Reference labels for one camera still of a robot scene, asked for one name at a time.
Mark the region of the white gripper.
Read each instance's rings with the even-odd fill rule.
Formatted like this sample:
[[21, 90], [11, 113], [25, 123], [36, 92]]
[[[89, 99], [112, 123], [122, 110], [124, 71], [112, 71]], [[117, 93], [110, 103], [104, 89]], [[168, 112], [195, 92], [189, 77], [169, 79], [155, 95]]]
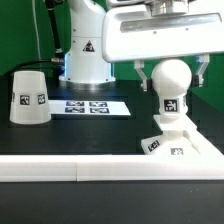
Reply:
[[202, 87], [209, 53], [220, 52], [224, 52], [224, 3], [191, 3], [186, 13], [173, 15], [154, 15], [149, 5], [136, 4], [115, 7], [104, 17], [104, 59], [135, 60], [144, 91], [148, 85], [141, 60], [199, 55], [192, 86]]

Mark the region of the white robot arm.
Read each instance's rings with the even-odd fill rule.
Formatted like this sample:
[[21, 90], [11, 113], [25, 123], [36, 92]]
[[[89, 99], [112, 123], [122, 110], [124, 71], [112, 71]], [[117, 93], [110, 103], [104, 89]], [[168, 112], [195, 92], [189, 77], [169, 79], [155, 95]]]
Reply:
[[64, 86], [99, 89], [115, 81], [112, 64], [132, 61], [140, 77], [146, 60], [199, 57], [197, 84], [208, 55], [224, 52], [224, 0], [67, 0], [71, 46]]

